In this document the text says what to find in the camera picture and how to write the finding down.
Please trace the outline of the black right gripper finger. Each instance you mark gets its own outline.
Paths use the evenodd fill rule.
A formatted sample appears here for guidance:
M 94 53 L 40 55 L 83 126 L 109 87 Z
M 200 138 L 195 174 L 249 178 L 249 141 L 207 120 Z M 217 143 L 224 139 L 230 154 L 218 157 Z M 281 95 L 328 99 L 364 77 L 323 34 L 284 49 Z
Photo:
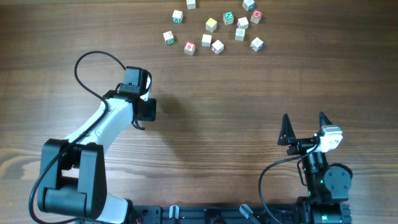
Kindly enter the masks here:
M 319 112 L 319 125 L 320 127 L 322 126 L 328 126 L 332 125 L 333 123 L 327 118 L 326 114 L 324 112 Z
M 277 144 L 280 146 L 288 146 L 296 143 L 296 136 L 292 128 L 288 114 L 282 117 L 282 126 Z

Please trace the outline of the number 8 wooden block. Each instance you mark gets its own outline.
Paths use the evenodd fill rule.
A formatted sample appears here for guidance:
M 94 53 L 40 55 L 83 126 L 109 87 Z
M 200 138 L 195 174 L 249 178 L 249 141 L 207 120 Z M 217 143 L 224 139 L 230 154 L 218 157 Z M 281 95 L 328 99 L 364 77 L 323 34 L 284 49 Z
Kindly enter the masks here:
M 235 33 L 235 40 L 243 41 L 245 37 L 245 31 L 245 29 L 237 28 Z

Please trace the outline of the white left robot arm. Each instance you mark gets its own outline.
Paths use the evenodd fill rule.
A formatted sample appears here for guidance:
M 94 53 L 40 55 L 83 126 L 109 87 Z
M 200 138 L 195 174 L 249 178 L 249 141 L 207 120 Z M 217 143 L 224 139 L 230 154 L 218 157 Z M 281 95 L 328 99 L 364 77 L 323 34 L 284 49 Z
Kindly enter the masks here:
M 100 107 L 80 129 L 44 144 L 30 195 L 41 212 L 66 215 L 77 223 L 139 223 L 130 200 L 108 193 L 104 155 L 124 128 L 141 129 L 139 121 L 155 120 L 151 85 L 150 72 L 126 67 L 123 82 L 101 97 Z

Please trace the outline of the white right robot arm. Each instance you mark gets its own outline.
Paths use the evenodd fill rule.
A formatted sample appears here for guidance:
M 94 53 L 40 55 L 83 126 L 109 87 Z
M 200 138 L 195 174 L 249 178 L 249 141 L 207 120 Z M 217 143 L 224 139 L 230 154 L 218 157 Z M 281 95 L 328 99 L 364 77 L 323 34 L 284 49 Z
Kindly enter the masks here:
M 320 129 L 313 137 L 295 136 L 289 116 L 282 117 L 278 145 L 288 146 L 287 154 L 300 156 L 297 163 L 308 196 L 297 199 L 297 223 L 351 223 L 351 210 L 345 202 L 353 179 L 352 170 L 340 163 L 329 164 L 326 153 L 336 149 L 343 139 L 341 128 L 319 114 Z

